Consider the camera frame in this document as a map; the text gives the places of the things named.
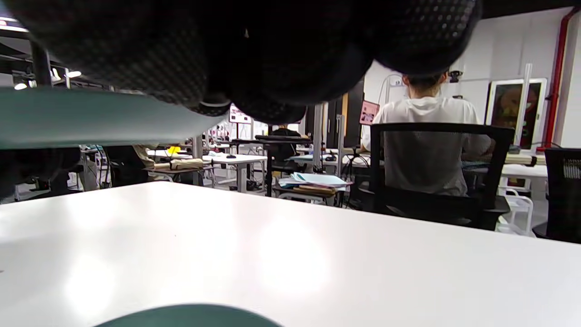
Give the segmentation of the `person's left hand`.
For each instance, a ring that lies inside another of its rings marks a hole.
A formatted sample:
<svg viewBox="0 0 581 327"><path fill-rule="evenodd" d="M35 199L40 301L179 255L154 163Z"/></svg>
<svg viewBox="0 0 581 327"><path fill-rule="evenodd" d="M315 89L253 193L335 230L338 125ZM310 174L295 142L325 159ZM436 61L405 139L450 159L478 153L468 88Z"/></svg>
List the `person's left hand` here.
<svg viewBox="0 0 581 327"><path fill-rule="evenodd" d="M0 151L0 198L16 193L16 186L31 178L50 183L50 191L37 198L78 193L66 186L68 174L80 162L81 151L75 148L14 149Z"/></svg>

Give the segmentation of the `person's right hand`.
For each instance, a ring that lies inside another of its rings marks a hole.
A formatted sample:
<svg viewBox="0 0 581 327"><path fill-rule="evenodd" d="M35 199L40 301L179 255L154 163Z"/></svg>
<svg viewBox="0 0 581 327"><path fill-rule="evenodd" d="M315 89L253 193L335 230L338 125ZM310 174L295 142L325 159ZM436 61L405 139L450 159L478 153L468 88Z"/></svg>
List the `person's right hand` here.
<svg viewBox="0 0 581 327"><path fill-rule="evenodd" d="M57 60L91 80L205 116L230 104L266 124L338 99L373 62L445 71L479 0L5 0Z"/></svg>

